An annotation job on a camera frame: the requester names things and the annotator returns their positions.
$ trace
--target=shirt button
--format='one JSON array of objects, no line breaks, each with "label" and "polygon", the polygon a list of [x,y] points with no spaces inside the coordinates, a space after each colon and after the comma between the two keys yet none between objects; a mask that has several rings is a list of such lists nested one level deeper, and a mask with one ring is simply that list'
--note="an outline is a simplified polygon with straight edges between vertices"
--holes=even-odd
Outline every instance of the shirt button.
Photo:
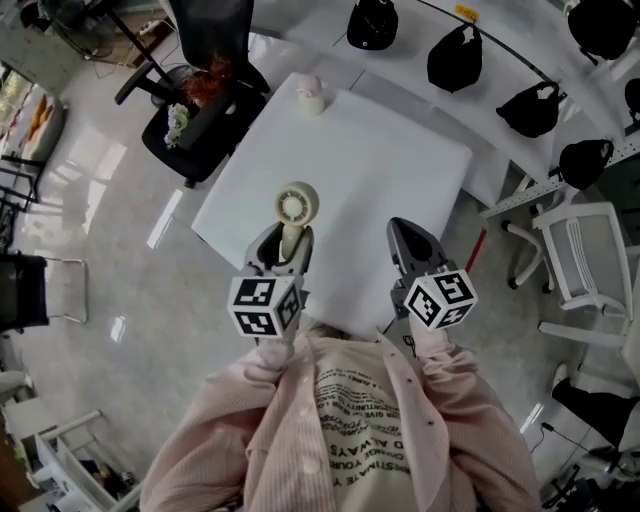
[{"label": "shirt button", "polygon": [[313,457],[302,457],[302,471],[308,475],[313,475],[320,471],[322,464],[320,461]]}]

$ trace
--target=white table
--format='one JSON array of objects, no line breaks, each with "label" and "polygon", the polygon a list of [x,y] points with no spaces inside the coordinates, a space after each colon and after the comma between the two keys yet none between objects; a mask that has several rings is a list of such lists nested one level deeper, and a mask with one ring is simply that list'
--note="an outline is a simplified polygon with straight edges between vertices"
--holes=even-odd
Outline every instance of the white table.
[{"label": "white table", "polygon": [[348,91],[325,85],[327,109],[298,104],[297,74],[276,91],[223,169],[192,228],[236,268],[276,221],[274,200],[291,181],[320,197],[305,289],[306,312],[367,338],[393,318],[398,274],[386,227],[404,217],[440,237],[471,151]]}]

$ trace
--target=striped shirt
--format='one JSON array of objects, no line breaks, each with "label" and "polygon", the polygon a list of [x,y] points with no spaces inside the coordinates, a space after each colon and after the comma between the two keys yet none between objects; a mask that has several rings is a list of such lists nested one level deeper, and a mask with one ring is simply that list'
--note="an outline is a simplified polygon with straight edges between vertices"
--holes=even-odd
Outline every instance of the striped shirt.
[{"label": "striped shirt", "polygon": [[[418,510],[475,512],[480,497],[493,512],[539,511],[526,444],[472,355],[414,338],[418,365],[384,338],[381,350]],[[250,512],[336,512],[314,340],[264,340],[207,378],[149,470],[142,512],[210,512],[240,493]]]}]

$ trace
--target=black handbag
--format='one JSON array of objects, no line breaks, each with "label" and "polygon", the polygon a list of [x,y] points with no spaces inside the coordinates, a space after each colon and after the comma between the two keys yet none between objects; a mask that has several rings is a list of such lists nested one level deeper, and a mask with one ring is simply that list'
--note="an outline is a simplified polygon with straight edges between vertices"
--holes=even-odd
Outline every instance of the black handbag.
[{"label": "black handbag", "polygon": [[569,11],[569,30],[580,50],[614,60],[629,46],[638,25],[636,11],[623,0],[582,0]]},{"label": "black handbag", "polygon": [[560,153],[558,168],[549,174],[562,179],[578,190],[584,190],[600,177],[613,154],[610,140],[583,140],[569,144]]},{"label": "black handbag", "polygon": [[640,78],[633,78],[627,82],[624,87],[624,99],[629,107],[629,114],[633,120],[633,124],[640,128]]},{"label": "black handbag", "polygon": [[[466,43],[464,31],[473,30]],[[475,25],[465,23],[444,36],[429,52],[429,82],[449,92],[475,84],[482,71],[482,37]]]},{"label": "black handbag", "polygon": [[359,0],[351,12],[347,41],[361,50],[384,50],[398,31],[398,14],[391,0]]},{"label": "black handbag", "polygon": [[[538,91],[552,87],[546,98],[539,98]],[[516,94],[496,112],[518,133],[525,137],[539,137],[553,130],[558,122],[560,87],[555,82],[541,82]]]}]

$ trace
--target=white flowers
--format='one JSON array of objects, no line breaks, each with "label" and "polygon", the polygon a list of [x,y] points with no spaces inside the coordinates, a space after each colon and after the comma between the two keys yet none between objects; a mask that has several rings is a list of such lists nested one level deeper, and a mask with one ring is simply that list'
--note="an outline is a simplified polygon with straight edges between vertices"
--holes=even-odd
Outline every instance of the white flowers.
[{"label": "white flowers", "polygon": [[189,110],[184,105],[176,103],[171,105],[167,112],[169,114],[169,131],[164,136],[164,142],[167,145],[167,149],[171,149],[176,147],[182,131],[189,124]]}]

